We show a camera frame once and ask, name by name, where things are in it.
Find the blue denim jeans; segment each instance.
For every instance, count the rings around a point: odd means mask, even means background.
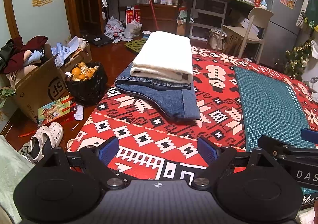
[[[115,86],[127,94],[151,101],[174,121],[200,119],[200,111],[191,84],[171,83],[152,78],[130,76],[130,64],[115,80]]]

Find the black trash bag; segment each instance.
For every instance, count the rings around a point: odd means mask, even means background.
[[[97,105],[106,93],[108,78],[101,63],[92,62],[86,63],[86,65],[88,67],[98,66],[92,78],[81,81],[67,81],[66,78],[65,83],[76,102],[85,106]]]

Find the chair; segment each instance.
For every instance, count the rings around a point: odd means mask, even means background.
[[[254,44],[261,44],[260,50],[257,54],[256,63],[258,64],[260,62],[260,57],[263,52],[264,44],[265,44],[265,35],[266,35],[266,28],[268,26],[268,22],[270,18],[274,15],[274,13],[262,9],[260,7],[255,7],[251,10],[251,12],[248,15],[248,19],[250,20],[250,23],[248,25],[248,28],[245,29],[243,27],[231,27],[231,26],[222,26],[220,37],[217,41],[217,47],[216,51],[218,51],[219,45],[221,43],[221,38],[223,31],[226,30],[227,33],[234,34],[238,38],[242,39],[242,45],[239,52],[238,57],[241,58],[243,55],[243,52],[246,48],[247,43],[254,43]],[[259,39],[257,35],[254,32],[251,32],[252,24],[254,24],[257,27],[264,28],[264,36],[263,39]]]

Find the christmas tree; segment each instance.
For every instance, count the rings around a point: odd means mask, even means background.
[[[312,39],[308,39],[303,45],[294,47],[292,51],[286,51],[286,75],[302,81],[302,74],[311,56],[311,41]]]

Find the gray refrigerator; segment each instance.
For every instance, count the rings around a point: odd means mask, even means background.
[[[286,51],[291,50],[300,28],[296,22],[304,0],[266,0],[271,18],[260,63],[275,67],[275,62],[286,62]]]

